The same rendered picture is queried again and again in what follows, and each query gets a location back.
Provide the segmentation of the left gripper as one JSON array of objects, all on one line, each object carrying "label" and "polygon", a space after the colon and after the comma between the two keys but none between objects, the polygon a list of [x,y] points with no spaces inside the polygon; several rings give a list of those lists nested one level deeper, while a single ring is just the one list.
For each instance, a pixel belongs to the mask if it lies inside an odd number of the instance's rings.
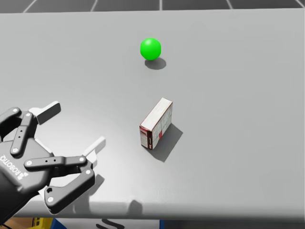
[{"label": "left gripper", "polygon": [[[42,125],[61,112],[54,101],[44,108],[23,111],[12,107],[0,114],[0,224],[23,208],[44,187],[44,201],[52,214],[57,214],[89,190],[96,181],[93,171],[97,154],[106,146],[101,136],[81,156],[54,156],[35,136]],[[17,130],[13,141],[3,142]],[[49,185],[52,178],[78,176],[63,187]]]}]

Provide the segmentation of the red and white carton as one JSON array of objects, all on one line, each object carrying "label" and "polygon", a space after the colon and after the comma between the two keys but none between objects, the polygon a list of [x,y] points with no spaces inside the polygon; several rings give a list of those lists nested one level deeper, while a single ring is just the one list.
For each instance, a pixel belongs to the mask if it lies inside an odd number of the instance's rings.
[{"label": "red and white carton", "polygon": [[141,145],[153,150],[172,123],[173,102],[161,98],[139,125]]}]

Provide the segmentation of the green ball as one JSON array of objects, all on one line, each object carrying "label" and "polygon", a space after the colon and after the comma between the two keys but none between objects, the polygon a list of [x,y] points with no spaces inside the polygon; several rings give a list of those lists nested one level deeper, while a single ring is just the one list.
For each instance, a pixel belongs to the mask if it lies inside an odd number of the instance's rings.
[{"label": "green ball", "polygon": [[147,38],[140,45],[141,56],[149,61],[157,59],[161,54],[161,44],[155,38]]}]

